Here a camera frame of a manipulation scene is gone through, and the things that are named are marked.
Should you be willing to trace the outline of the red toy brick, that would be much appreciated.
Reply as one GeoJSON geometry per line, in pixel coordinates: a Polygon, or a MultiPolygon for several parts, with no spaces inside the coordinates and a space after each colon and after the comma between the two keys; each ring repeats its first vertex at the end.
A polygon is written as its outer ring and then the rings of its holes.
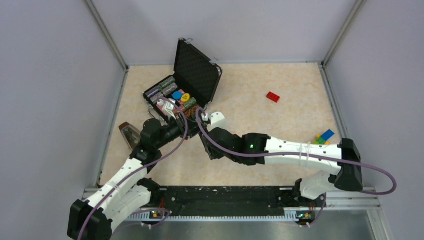
{"type": "Polygon", "coordinates": [[[274,103],[277,103],[281,97],[270,91],[267,93],[266,98],[273,101],[274,103]]]}

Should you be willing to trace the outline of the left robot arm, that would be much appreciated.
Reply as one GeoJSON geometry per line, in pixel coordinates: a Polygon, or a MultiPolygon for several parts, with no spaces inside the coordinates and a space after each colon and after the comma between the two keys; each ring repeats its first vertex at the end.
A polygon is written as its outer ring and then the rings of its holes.
{"type": "Polygon", "coordinates": [[[67,235],[73,240],[109,240],[116,229],[137,209],[154,207],[160,193],[146,175],[160,161],[170,157],[160,149],[181,138],[186,140],[190,124],[184,113],[167,125],[152,118],[144,122],[140,140],[119,171],[85,200],[70,207],[67,235]]]}

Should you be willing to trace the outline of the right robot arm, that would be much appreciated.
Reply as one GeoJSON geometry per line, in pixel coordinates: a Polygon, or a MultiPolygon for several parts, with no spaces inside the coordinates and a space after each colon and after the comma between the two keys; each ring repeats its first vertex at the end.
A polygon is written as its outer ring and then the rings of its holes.
{"type": "Polygon", "coordinates": [[[297,143],[267,134],[232,134],[219,127],[199,134],[211,160],[228,158],[246,165],[294,165],[316,169],[313,176],[295,183],[293,200],[307,206],[312,200],[333,191],[361,192],[361,155],[354,141],[343,138],[338,144],[297,143]]]}

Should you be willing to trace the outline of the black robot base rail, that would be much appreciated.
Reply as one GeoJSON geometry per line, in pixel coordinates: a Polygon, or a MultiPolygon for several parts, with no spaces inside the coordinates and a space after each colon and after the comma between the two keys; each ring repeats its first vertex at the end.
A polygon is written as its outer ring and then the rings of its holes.
{"type": "Polygon", "coordinates": [[[160,186],[142,179],[150,202],[131,220],[156,225],[169,222],[293,222],[312,224],[326,207],[326,195],[311,200],[298,188],[283,186],[160,186]]]}

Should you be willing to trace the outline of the toy brick train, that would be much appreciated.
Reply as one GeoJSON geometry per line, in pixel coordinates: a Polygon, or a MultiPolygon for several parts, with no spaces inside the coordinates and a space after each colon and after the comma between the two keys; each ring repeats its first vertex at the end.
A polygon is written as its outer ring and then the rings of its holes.
{"type": "Polygon", "coordinates": [[[328,129],[323,134],[317,134],[315,140],[313,141],[314,145],[329,145],[329,140],[335,135],[335,133],[328,129]]]}

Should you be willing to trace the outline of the blue round poker chip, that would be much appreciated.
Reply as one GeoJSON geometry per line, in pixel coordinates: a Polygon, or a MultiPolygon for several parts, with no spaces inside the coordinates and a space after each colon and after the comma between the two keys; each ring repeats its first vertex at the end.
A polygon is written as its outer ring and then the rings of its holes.
{"type": "Polygon", "coordinates": [[[180,91],[175,91],[172,93],[172,98],[176,101],[179,101],[183,97],[183,93],[180,91]]]}

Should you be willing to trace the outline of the yellow round poker chip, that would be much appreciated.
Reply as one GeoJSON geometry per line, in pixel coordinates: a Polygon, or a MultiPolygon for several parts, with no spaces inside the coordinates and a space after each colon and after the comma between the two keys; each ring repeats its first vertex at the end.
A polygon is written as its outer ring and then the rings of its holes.
{"type": "Polygon", "coordinates": [[[186,102],[188,102],[189,100],[190,100],[190,98],[191,98],[191,95],[189,94],[189,93],[184,93],[183,95],[182,95],[182,97],[181,97],[181,101],[183,102],[183,103],[186,103],[186,102]]]}

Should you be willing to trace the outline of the brown leather pouch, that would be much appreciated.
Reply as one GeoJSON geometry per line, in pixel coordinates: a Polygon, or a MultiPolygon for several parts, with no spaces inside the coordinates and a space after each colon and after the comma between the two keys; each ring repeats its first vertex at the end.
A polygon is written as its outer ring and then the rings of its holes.
{"type": "Polygon", "coordinates": [[[129,149],[133,151],[140,142],[141,131],[128,122],[122,123],[118,128],[129,149]]]}

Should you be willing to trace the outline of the black poker chip case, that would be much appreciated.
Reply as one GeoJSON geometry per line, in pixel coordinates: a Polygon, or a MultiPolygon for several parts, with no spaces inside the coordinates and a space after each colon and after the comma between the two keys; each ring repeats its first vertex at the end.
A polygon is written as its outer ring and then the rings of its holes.
{"type": "Polygon", "coordinates": [[[142,97],[166,122],[166,114],[157,106],[159,97],[171,98],[182,90],[196,100],[196,104],[207,107],[218,89],[222,68],[192,44],[192,39],[179,38],[173,72],[143,92],[142,97]]]}

